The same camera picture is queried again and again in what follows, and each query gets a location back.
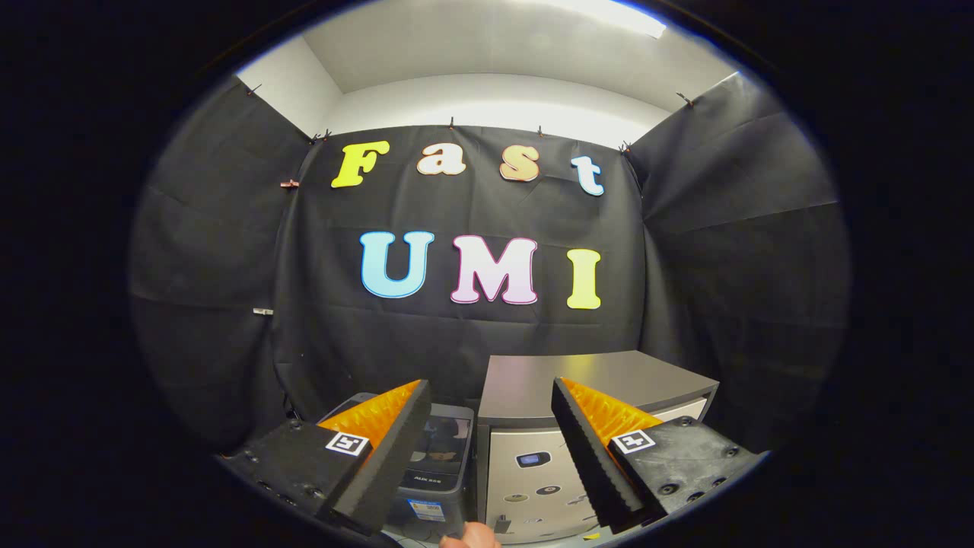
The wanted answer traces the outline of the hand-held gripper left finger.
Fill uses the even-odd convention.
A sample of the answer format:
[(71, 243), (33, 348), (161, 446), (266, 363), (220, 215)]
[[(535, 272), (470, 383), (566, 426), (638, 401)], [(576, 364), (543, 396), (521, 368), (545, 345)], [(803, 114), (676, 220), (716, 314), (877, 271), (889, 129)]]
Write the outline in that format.
[(221, 465), (278, 506), (330, 530), (373, 537), (386, 523), (431, 412), (417, 379), (320, 421), (292, 419)]

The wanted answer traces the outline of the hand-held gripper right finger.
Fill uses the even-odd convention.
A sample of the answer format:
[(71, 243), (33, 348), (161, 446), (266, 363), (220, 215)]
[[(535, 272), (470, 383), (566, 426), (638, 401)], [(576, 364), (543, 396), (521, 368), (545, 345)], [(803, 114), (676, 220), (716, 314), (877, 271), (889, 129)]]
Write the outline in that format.
[(551, 412), (598, 524), (615, 534), (680, 513), (765, 459), (691, 416), (658, 419), (564, 377)]

